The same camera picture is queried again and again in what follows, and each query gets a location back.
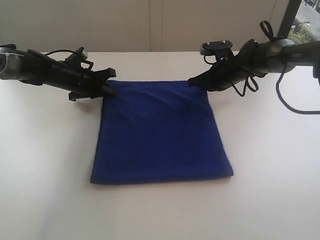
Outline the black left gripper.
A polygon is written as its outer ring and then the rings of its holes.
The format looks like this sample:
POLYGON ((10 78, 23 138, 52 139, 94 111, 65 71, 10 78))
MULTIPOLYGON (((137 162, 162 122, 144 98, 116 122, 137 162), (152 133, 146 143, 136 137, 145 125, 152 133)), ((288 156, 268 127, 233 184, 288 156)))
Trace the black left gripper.
POLYGON ((116 90, 104 80, 116 77, 116 70, 109 67, 92 71, 86 68, 53 64, 48 72, 48 85, 59 89, 91 97, 115 95, 116 90))

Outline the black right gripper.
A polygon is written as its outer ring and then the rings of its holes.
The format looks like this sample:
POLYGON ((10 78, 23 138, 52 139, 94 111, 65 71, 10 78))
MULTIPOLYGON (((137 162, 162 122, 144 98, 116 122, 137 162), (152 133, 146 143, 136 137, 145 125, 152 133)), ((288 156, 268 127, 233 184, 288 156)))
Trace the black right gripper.
POLYGON ((208 62, 206 58, 205 56, 204 61, 211 65, 211 68, 208 73, 189 78, 187 82, 190 87, 201 87, 208 92, 222 92, 252 75, 248 63, 241 56, 222 58, 216 62, 208 62))

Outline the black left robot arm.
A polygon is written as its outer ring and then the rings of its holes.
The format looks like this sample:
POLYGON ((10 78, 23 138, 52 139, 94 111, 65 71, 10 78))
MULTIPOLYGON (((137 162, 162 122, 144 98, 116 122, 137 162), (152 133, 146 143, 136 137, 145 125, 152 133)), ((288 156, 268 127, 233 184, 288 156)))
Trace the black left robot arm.
POLYGON ((116 90, 108 83, 116 77, 113 68, 93 71, 93 62, 83 47, 69 51, 64 60, 55 60, 51 53, 28 49, 18 50, 14 44, 0 47, 0 78, 14 80, 24 84, 51 87, 69 91, 68 99, 95 99, 116 95, 116 90))

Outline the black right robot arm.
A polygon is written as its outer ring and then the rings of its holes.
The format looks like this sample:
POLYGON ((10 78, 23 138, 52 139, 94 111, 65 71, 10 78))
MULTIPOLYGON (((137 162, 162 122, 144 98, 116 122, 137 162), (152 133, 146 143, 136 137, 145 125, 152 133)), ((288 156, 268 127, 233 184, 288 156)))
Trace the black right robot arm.
POLYGON ((320 43, 295 44, 289 39, 277 38, 258 43, 248 40, 238 54, 231 50, 229 40, 205 42, 200 54, 215 57, 209 70, 188 79, 191 87, 208 92, 221 92, 248 78, 263 78, 272 73, 288 73, 296 66, 313 68, 313 77, 320 77, 320 43))

